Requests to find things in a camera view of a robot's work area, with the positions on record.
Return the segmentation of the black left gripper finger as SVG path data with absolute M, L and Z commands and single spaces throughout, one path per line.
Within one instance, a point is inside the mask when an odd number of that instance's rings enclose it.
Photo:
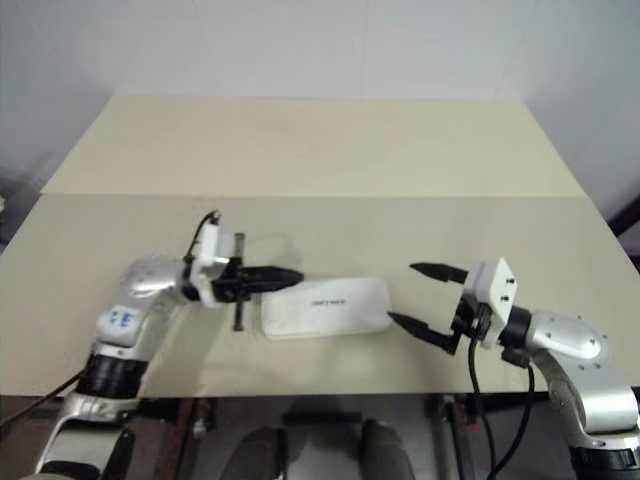
M 277 292 L 298 285 L 303 280 L 303 275 L 251 277 L 244 282 L 244 292 L 249 295 Z
M 296 270 L 277 266 L 249 266 L 245 277 L 251 282 L 302 282 L 303 274 Z

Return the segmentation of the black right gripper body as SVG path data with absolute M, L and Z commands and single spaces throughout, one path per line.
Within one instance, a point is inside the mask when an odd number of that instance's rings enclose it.
M 483 340 L 491 325 L 493 311 L 485 303 L 478 303 L 471 297 L 462 296 L 458 301 L 450 328 L 450 347 L 457 348 L 462 336 L 471 340 Z

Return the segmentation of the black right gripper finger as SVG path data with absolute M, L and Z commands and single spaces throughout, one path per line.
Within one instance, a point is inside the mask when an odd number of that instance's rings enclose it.
M 437 332 L 431 329 L 427 323 L 400 313 L 389 312 L 388 316 L 414 338 L 436 346 L 449 355 L 456 353 L 460 341 L 459 333 L 455 331 L 450 331 L 448 334 Z
M 440 282 L 453 282 L 463 285 L 468 271 L 442 263 L 416 262 L 409 265 L 416 272 Z

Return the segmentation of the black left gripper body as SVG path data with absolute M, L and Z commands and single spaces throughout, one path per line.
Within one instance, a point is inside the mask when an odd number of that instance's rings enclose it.
M 246 236 L 242 232 L 234 234 L 232 255 L 222 275 L 213 285 L 214 296 L 218 302 L 235 305 L 234 331 L 244 330 L 244 303 L 250 300 L 254 292 L 252 284 L 257 278 L 257 268 L 244 264 L 245 239 Z

